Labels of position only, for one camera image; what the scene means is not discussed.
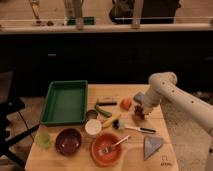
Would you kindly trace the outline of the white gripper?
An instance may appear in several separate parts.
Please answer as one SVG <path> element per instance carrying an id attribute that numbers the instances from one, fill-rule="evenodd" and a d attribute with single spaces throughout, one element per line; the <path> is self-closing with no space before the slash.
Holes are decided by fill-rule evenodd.
<path id="1" fill-rule="evenodd" d="M 157 107 L 160 103 L 160 94 L 154 91 L 153 89 L 149 89 L 145 95 L 142 103 L 143 114 L 148 115 L 153 111 L 154 107 Z"/>

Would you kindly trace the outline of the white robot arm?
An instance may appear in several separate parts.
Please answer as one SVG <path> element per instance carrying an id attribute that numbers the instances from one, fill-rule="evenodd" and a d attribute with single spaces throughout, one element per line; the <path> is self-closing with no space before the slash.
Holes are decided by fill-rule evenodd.
<path id="1" fill-rule="evenodd" d="M 142 102 L 143 114 L 151 113 L 163 97 L 189 114 L 211 136 L 205 171 L 213 171 L 213 106 L 178 88 L 174 72 L 154 73 L 149 76 L 148 83 Z"/>

